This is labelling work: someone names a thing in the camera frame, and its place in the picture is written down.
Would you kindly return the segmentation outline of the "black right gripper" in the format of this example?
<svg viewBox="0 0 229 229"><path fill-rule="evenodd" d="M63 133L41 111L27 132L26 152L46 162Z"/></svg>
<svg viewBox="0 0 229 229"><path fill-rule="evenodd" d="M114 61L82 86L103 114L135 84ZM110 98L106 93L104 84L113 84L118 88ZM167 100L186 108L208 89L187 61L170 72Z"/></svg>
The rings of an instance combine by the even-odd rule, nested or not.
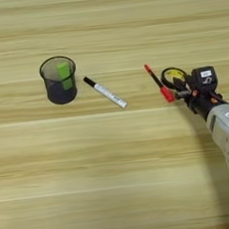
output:
<svg viewBox="0 0 229 229"><path fill-rule="evenodd" d="M187 78L186 82L174 77L173 83L177 90L175 92L176 99L185 99L186 105L191 111L201 115L204 120L207 119L214 107L225 104L223 97L216 93L216 77L212 76L200 80Z"/></svg>

